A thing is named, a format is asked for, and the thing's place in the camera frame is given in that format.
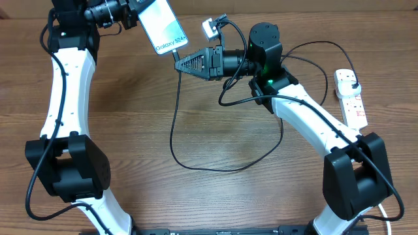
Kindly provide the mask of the blue screen smartphone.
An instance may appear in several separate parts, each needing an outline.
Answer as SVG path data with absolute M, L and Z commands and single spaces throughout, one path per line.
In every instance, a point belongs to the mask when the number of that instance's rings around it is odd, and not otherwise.
M 138 15 L 138 19 L 158 55 L 188 43 L 186 33 L 167 0 L 155 0 Z

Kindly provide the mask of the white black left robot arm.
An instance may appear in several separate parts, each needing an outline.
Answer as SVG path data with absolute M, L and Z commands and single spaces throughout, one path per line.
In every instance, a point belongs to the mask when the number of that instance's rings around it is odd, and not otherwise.
M 149 1 L 54 1 L 40 44 L 50 55 L 53 82 L 40 136 L 25 145 L 25 157 L 46 192 L 68 210 L 81 210 L 97 234 L 136 234 L 133 218 L 110 189 L 108 157 L 89 135 L 91 80 L 97 66 L 99 28 L 130 29 Z

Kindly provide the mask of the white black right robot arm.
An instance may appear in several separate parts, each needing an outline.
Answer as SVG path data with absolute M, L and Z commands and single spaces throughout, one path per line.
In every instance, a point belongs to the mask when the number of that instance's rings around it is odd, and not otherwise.
M 219 44 L 176 58 L 175 69 L 207 81 L 224 79 L 225 88 L 247 76 L 251 99 L 291 124 L 322 158 L 326 207 L 307 225 L 280 226 L 279 233 L 360 234 L 357 223 L 396 195 L 383 139 L 349 128 L 309 96 L 283 65 L 277 25 L 258 23 L 243 42 L 241 50 Z

